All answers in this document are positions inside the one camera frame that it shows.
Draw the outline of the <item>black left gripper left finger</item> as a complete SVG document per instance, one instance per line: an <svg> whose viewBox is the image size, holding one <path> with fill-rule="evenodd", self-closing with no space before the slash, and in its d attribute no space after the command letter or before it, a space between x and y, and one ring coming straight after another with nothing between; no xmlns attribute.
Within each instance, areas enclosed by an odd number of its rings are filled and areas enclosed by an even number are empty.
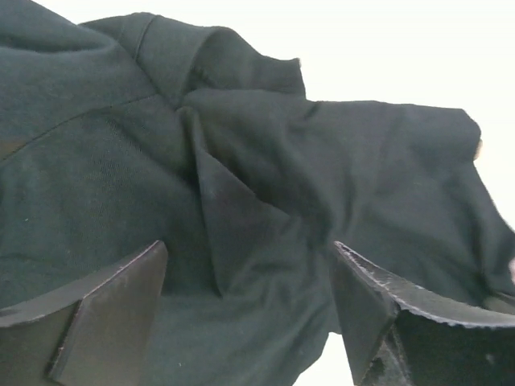
<svg viewBox="0 0 515 386"><path fill-rule="evenodd" d="M167 265L139 253L1 310L1 383L137 385Z"/></svg>

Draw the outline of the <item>black t-shirt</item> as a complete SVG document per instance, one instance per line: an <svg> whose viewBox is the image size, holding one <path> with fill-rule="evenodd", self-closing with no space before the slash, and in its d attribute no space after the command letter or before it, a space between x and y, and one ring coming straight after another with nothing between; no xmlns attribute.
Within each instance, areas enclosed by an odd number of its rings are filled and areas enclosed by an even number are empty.
<svg viewBox="0 0 515 386"><path fill-rule="evenodd" d="M314 102L298 60L137 13L1 4L1 304L161 240L146 385L292 385L337 331L342 242L472 306L514 294L514 234L460 109Z"/></svg>

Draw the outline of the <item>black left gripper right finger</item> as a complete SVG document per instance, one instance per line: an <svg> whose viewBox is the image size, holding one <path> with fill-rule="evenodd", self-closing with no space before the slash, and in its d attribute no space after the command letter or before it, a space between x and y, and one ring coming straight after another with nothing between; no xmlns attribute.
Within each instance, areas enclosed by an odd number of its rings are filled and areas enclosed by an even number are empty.
<svg viewBox="0 0 515 386"><path fill-rule="evenodd" d="M442 297L335 244L332 291L355 385L512 385L514 317Z"/></svg>

